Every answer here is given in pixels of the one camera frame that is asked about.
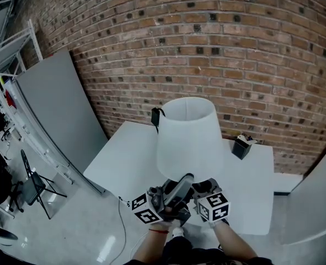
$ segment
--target red bracelet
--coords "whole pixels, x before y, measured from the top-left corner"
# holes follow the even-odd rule
[[[160,234],[168,234],[169,231],[159,231],[159,230],[152,230],[152,229],[149,229],[150,231],[152,232],[159,232]]]

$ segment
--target gray floor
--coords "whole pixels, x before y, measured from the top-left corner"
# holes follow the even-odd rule
[[[32,150],[23,144],[11,144],[8,157],[14,175],[25,176],[23,162],[18,152],[26,150],[31,167],[52,178],[55,174]],[[39,203],[24,205],[24,213],[16,213],[15,219],[4,218],[4,228],[19,237],[11,247],[0,246],[5,252],[37,265],[110,264],[124,244],[124,231],[118,214],[118,199],[110,193],[100,197],[79,182],[68,184],[58,174],[55,176],[58,190],[68,197],[45,193],[43,201],[53,216],[48,220]],[[272,259],[275,265],[326,265],[326,235],[298,245],[281,245],[285,224],[287,197],[275,197],[270,233],[266,236],[243,235],[259,256]],[[125,223],[127,244],[122,255],[113,263],[129,260],[131,249],[138,238],[146,233],[146,227],[124,205],[120,210]],[[187,236],[196,247],[216,248],[217,239],[207,230],[187,225]]]

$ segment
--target person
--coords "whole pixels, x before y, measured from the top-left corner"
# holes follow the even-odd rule
[[[149,227],[146,238],[126,265],[272,265],[271,260],[258,257],[255,251],[230,228],[227,221],[219,220],[210,223],[210,226],[222,250],[192,248],[180,227],[173,230],[173,239],[166,244],[170,225],[159,222]]]

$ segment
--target white table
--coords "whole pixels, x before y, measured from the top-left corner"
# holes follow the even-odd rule
[[[154,126],[129,121],[118,129],[84,175],[116,197],[131,201],[149,187],[167,180],[156,166],[157,132]],[[270,229],[274,200],[272,147],[252,145],[240,160],[232,154],[233,141],[223,139],[224,167],[214,179],[231,202],[228,221],[240,234],[266,235]],[[201,225],[189,203],[190,224]]]

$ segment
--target black box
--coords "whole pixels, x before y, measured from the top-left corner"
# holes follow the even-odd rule
[[[234,141],[232,153],[242,160],[249,153],[250,148],[251,145],[245,143],[243,140],[236,139]]]

